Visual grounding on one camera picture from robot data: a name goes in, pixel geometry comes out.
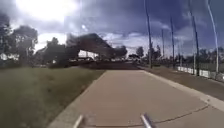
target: lamp post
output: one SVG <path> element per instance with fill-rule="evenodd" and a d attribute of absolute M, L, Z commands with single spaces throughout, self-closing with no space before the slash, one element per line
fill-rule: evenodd
<path fill-rule="evenodd" d="M 147 30 L 148 30 L 148 36 L 149 36 L 149 51 L 148 51 L 148 56 L 149 56 L 149 67 L 152 68 L 152 38 L 151 38 L 151 28 L 150 28 L 150 17 L 149 17 L 149 12 L 148 12 L 148 4 L 147 1 L 144 0 L 144 5 L 145 5 L 145 13 L 146 13 L 146 18 L 147 18 Z"/>
<path fill-rule="evenodd" d="M 216 26 L 215 26 L 215 22 L 214 22 L 214 17 L 211 11 L 211 0 L 206 0 L 206 5 L 209 11 L 209 15 L 211 17 L 212 20 L 212 27 L 213 27 L 213 32 L 214 32 L 214 38 L 215 38 L 215 45 L 216 45 L 216 73 L 219 72 L 219 48 L 218 48 L 218 37 L 217 37 L 217 31 L 216 31 Z"/>

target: white cloud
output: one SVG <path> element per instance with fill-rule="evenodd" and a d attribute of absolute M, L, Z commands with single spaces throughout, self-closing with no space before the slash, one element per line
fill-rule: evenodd
<path fill-rule="evenodd" d="M 169 25 L 164 24 L 164 23 L 162 23 L 162 22 L 159 21 L 159 20 L 154 19 L 154 20 L 152 20 L 150 23 L 151 23 L 151 25 L 152 25 L 153 27 L 156 27 L 156 28 L 163 28 L 163 29 L 170 30 L 170 26 L 169 26 Z"/>
<path fill-rule="evenodd" d="M 88 31 L 89 31 L 85 25 L 82 25 L 82 29 L 83 29 L 85 32 L 88 32 Z"/>
<path fill-rule="evenodd" d="M 128 54 L 133 54 L 136 48 L 142 46 L 144 48 L 145 54 L 148 51 L 149 39 L 148 35 L 143 35 L 141 33 L 130 33 L 126 36 L 122 34 L 107 33 L 104 39 L 108 40 L 109 44 L 113 47 L 125 45 L 128 48 Z M 161 47 L 162 42 L 160 37 L 152 37 L 153 46 L 159 45 Z"/>
<path fill-rule="evenodd" d="M 186 26 L 175 32 L 174 38 L 180 41 L 193 40 L 193 30 L 191 26 Z"/>

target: sidewalk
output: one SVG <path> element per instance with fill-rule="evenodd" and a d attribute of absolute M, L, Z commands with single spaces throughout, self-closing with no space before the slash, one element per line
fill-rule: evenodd
<path fill-rule="evenodd" d="M 49 128 L 73 128 L 80 114 L 89 127 L 143 128 L 147 113 L 157 128 L 222 128 L 224 113 L 142 71 L 107 71 Z"/>
<path fill-rule="evenodd" d="M 224 101 L 224 83 L 204 77 L 196 77 L 189 73 L 172 70 L 166 67 L 143 69 Z"/>

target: cloud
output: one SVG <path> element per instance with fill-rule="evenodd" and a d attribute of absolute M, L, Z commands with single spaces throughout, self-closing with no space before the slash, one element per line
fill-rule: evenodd
<path fill-rule="evenodd" d="M 133 54 L 136 52 L 136 48 L 142 46 L 144 49 L 145 54 L 148 51 L 149 48 L 149 39 L 148 35 L 145 35 L 143 33 L 129 33 L 127 35 L 124 34 L 116 34 L 116 33 L 107 33 L 103 37 L 103 39 L 106 39 L 109 44 L 111 44 L 113 47 L 125 45 L 128 49 L 128 54 Z M 159 45 L 162 47 L 162 41 L 160 37 L 152 37 L 152 42 L 154 48 Z"/>

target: tree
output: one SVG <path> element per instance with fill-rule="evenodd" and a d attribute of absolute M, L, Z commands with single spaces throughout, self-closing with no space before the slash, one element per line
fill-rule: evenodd
<path fill-rule="evenodd" d="M 53 37 L 51 41 L 47 41 L 47 47 L 44 51 L 44 62 L 45 63 L 52 63 L 53 60 L 59 61 L 63 58 L 65 59 L 66 56 L 66 49 L 65 45 L 58 44 L 58 39 Z"/>
<path fill-rule="evenodd" d="M 115 57 L 124 57 L 128 51 L 125 46 L 114 48 Z"/>
<path fill-rule="evenodd" d="M 159 57 L 161 57 L 161 50 L 159 45 L 157 45 L 157 50 L 154 50 L 154 48 L 152 48 L 152 57 L 153 60 L 157 60 Z"/>
<path fill-rule="evenodd" d="M 199 57 L 200 57 L 200 62 L 208 62 L 209 61 L 209 54 L 206 49 L 199 50 Z"/>
<path fill-rule="evenodd" d="M 35 44 L 38 43 L 37 30 L 29 26 L 20 26 L 13 31 L 12 36 L 16 42 L 20 63 L 28 63 L 31 58 L 29 53 L 32 53 Z"/>
<path fill-rule="evenodd" d="M 137 50 L 136 50 L 136 54 L 137 54 L 139 57 L 143 57 L 143 56 L 144 56 L 144 50 L 143 50 L 143 47 L 138 47 Z"/>
<path fill-rule="evenodd" d="M 8 52 L 8 37 L 11 32 L 9 17 L 0 12 L 0 54 Z"/>

